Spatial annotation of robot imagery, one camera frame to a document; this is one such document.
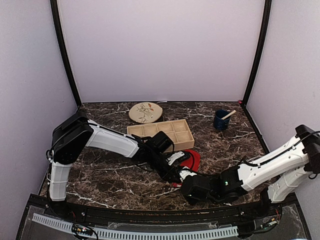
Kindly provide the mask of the floral ceramic plate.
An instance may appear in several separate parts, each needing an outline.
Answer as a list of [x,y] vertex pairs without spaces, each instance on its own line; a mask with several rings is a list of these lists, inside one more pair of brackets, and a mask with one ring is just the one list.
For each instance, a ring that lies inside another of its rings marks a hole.
[[131,120],[139,124],[150,124],[157,121],[163,114],[163,109],[153,102],[135,104],[128,113]]

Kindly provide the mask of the red sock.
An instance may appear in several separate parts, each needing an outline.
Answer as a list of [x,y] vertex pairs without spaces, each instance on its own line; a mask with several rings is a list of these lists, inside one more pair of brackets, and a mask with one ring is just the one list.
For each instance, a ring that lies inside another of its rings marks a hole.
[[[180,164],[174,163],[172,164],[172,166],[177,167],[177,169],[180,171],[182,168],[184,167],[188,167],[189,169],[191,169],[192,171],[197,172],[199,169],[199,165],[200,165],[200,160],[201,160],[201,156],[194,150],[190,150],[190,149],[186,149],[183,150],[183,152],[189,152],[190,154],[190,158],[181,162]],[[175,188],[180,188],[182,186],[183,182],[173,182],[172,185]]]

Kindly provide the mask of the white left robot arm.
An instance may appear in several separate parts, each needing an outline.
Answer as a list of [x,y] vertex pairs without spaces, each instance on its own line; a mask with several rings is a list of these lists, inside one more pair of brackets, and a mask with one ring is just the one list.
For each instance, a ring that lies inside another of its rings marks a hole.
[[85,147],[97,148],[120,154],[126,158],[144,161],[168,183],[180,183],[178,167],[165,155],[174,142],[163,131],[153,137],[124,134],[99,125],[78,111],[53,130],[50,149],[46,158],[51,164],[48,196],[53,202],[51,210],[60,218],[67,218],[70,206],[64,202],[73,163]]

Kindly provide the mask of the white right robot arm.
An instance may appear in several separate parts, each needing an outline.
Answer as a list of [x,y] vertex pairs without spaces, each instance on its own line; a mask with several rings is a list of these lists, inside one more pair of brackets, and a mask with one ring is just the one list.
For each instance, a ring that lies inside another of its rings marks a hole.
[[180,191],[189,204],[232,203],[272,178],[279,179],[261,194],[255,213],[266,217],[304,180],[320,174],[320,133],[299,125],[296,134],[276,150],[251,162],[242,160],[220,174],[202,175],[184,167]]

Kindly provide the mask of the black front rail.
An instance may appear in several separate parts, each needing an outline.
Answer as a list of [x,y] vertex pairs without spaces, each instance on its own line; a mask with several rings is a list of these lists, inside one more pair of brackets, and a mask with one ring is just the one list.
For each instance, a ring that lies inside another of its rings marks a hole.
[[242,220],[240,209],[236,206],[215,207],[196,210],[143,211],[121,210],[100,207],[87,207],[81,220],[91,224],[109,222],[138,224],[174,224],[217,221],[220,224],[237,223]]

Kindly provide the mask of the left black frame post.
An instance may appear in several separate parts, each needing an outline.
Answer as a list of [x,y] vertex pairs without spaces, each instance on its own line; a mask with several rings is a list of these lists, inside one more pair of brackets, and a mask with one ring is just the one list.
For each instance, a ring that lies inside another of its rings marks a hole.
[[51,8],[51,14],[55,29],[55,34],[58,42],[58,47],[61,55],[61,59],[63,62],[64,70],[67,76],[68,84],[71,89],[71,93],[73,95],[73,99],[75,101],[75,104],[77,108],[80,108],[82,105],[82,101],[80,98],[80,94],[78,91],[78,88],[76,86],[76,81],[73,75],[73,71],[71,68],[69,56],[67,53],[67,47],[64,39],[61,19],[60,19],[60,13],[59,13],[59,7],[58,7],[58,1],[57,0],[50,0],[50,8]]

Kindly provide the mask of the wooden compartment tray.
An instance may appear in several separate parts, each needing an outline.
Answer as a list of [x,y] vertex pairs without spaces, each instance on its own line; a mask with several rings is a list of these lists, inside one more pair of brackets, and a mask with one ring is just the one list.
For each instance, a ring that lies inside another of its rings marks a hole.
[[153,137],[162,131],[173,141],[175,151],[192,149],[195,144],[194,137],[185,119],[132,125],[126,129],[127,134],[141,138]]

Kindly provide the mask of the wooden stick in mug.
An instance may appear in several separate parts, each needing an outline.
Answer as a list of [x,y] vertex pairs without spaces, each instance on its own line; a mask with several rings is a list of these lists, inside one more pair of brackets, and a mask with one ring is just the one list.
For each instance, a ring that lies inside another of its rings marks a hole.
[[221,119],[225,120],[225,119],[229,118],[230,116],[232,116],[233,114],[235,114],[236,112],[237,112],[236,110],[233,110],[233,111],[229,112],[227,115],[225,115],[224,117],[222,117]]

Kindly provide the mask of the dark blue mug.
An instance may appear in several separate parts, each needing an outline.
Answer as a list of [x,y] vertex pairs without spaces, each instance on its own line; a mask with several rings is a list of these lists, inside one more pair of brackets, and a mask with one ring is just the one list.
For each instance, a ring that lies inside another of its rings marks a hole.
[[216,130],[224,131],[228,128],[231,117],[229,116],[226,119],[222,119],[228,114],[229,112],[224,109],[219,109],[215,112],[214,119],[213,119],[213,126]]

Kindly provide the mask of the black frame post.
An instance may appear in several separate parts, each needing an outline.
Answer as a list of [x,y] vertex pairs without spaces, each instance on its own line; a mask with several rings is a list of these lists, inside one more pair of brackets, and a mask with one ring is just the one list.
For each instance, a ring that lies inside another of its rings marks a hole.
[[248,105],[248,102],[254,87],[254,83],[256,80],[256,76],[258,73],[260,61],[261,61],[263,50],[264,50],[265,40],[267,36],[268,25],[269,25],[269,20],[271,15],[271,8],[272,8],[272,0],[265,0],[263,14],[262,14],[262,21],[261,21],[261,26],[259,31],[259,37],[257,41],[257,47],[256,47],[250,75],[248,78],[247,86],[242,99],[243,108],[246,108]]
[[73,95],[73,99],[75,101],[75,104],[77,108],[80,108],[82,105],[82,101],[80,98],[80,94],[78,91],[78,88],[76,86],[76,81],[73,75],[73,71],[71,68],[69,56],[67,53],[67,47],[64,39],[61,19],[60,19],[60,13],[59,13],[59,7],[58,7],[58,1],[57,0],[50,0],[50,8],[51,8],[51,14],[55,29],[55,34],[58,42],[58,47],[61,55],[61,59],[63,62],[64,70],[67,76],[68,84],[71,89],[71,93]]

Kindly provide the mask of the right black frame post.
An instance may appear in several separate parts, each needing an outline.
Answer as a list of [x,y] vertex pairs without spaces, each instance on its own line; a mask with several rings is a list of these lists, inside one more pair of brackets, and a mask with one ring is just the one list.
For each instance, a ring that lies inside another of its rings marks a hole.
[[242,99],[243,108],[246,108],[248,105],[248,102],[254,87],[254,83],[256,80],[256,76],[258,73],[260,61],[261,61],[263,50],[264,50],[265,40],[267,36],[268,25],[269,25],[269,20],[271,15],[271,8],[272,8],[272,0],[265,0],[263,14],[262,14],[262,21],[261,21],[261,26],[259,31],[259,37],[257,41],[257,47],[256,47],[250,75],[248,78],[247,86]]

